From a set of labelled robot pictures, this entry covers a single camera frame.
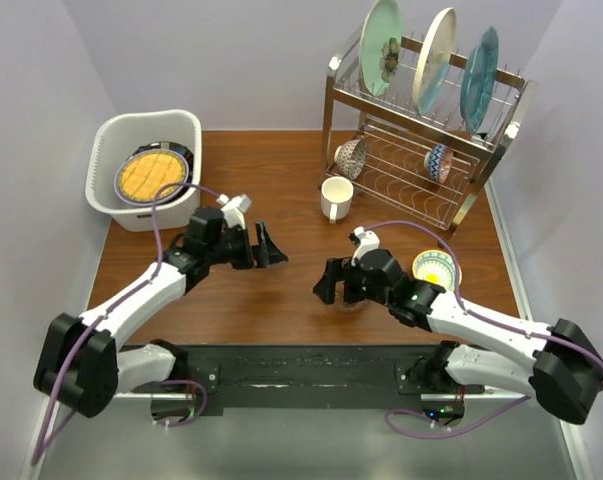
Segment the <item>black striped plate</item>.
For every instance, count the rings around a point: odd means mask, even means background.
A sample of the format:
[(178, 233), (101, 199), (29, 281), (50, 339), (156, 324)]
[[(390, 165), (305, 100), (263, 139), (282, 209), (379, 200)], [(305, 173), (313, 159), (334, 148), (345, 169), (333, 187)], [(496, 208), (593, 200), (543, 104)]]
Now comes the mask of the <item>black striped plate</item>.
[[(139, 147), (120, 168), (115, 185), (129, 203), (149, 204), (159, 189), (167, 184), (187, 182), (194, 173), (192, 151), (179, 143), (162, 141)], [(159, 202), (182, 194), (183, 187), (163, 190)]]

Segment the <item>clear glass dish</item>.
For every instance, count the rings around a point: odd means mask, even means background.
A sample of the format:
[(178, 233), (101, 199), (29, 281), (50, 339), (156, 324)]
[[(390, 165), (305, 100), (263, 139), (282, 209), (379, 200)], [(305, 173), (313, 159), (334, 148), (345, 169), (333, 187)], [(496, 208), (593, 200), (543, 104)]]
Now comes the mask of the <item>clear glass dish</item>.
[(363, 312), (370, 304), (369, 300), (363, 300), (363, 301), (359, 301), (359, 302), (345, 302), (343, 299), (339, 298), (339, 299), (335, 299), (334, 304), (332, 305), (332, 308), (341, 313), (341, 314), (347, 314), (347, 315), (357, 315), (361, 312)]

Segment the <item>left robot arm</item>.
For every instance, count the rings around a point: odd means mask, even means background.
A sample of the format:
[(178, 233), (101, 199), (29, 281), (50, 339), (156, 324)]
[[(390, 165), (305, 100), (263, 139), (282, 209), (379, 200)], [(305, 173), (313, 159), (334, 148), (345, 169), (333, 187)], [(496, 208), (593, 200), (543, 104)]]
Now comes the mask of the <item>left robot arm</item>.
[(187, 352), (167, 341), (126, 351), (127, 340), (152, 316), (185, 296), (213, 266), (269, 268), (287, 261), (262, 222), (252, 245), (247, 227), (215, 207), (199, 207), (177, 235), (132, 284), (77, 317), (57, 316), (49, 325), (35, 370), (36, 390), (92, 418), (115, 394), (156, 383), (181, 390), (190, 377)]

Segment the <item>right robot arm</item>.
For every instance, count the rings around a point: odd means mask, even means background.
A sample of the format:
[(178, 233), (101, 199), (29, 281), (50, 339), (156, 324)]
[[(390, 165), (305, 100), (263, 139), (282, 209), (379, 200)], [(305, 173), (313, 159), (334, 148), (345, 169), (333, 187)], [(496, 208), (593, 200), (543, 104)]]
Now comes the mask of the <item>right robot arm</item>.
[(386, 249), (328, 259), (313, 292), (329, 305), (338, 285), (347, 303), (373, 301), (405, 326), (454, 337), (421, 367), (424, 382), (437, 392), (460, 385), (497, 387), (582, 425), (603, 391), (602, 357), (572, 321), (548, 325), (460, 304), (454, 292), (411, 277)]

